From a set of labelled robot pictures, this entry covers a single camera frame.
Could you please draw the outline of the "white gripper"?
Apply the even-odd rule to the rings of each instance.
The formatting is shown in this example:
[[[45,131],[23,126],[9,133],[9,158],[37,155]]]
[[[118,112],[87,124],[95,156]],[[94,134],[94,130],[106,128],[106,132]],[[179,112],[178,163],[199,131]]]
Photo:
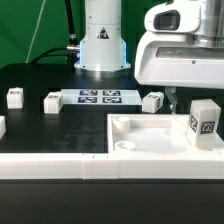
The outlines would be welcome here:
[[[166,87],[170,109],[176,113],[175,87],[224,89],[224,49],[194,47],[191,35],[147,31],[136,52],[136,80]]]

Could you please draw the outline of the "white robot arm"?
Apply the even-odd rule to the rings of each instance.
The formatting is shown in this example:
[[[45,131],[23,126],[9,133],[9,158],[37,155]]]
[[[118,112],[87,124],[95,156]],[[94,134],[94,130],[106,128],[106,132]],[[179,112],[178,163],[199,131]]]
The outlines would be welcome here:
[[[121,0],[85,0],[77,72],[94,78],[132,73],[141,85],[224,89],[224,0],[170,0],[150,9],[135,63],[126,60]]]

